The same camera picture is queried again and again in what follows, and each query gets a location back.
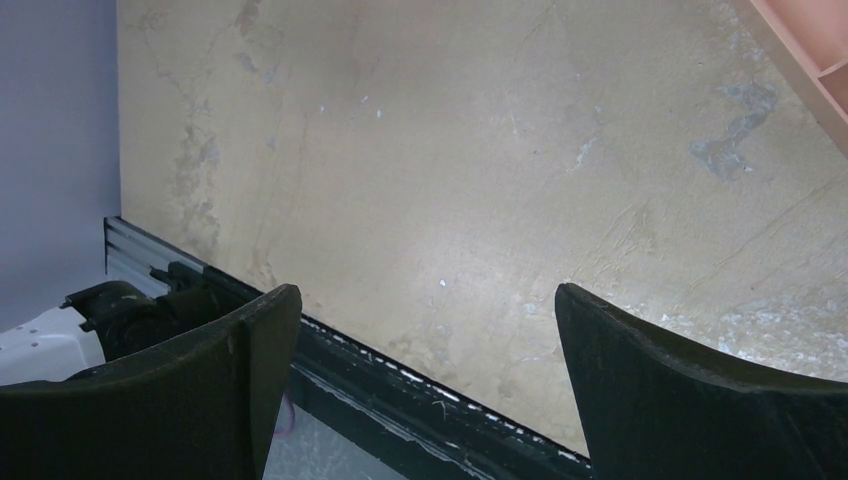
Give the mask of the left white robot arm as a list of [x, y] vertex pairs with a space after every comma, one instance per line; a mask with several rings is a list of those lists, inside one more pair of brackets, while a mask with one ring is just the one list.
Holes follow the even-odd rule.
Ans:
[[61, 382], [224, 314], [209, 288], [154, 298], [125, 281], [101, 283], [1, 334], [1, 384]]

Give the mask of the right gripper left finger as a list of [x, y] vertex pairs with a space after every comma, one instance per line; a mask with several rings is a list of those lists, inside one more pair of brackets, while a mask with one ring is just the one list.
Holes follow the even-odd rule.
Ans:
[[62, 382], [1, 390], [5, 479], [259, 479], [300, 329], [283, 284]]

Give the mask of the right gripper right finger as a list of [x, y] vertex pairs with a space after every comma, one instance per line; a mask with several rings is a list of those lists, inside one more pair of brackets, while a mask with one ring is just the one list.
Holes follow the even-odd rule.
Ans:
[[597, 479], [843, 479], [847, 386], [749, 362], [572, 283], [555, 314]]

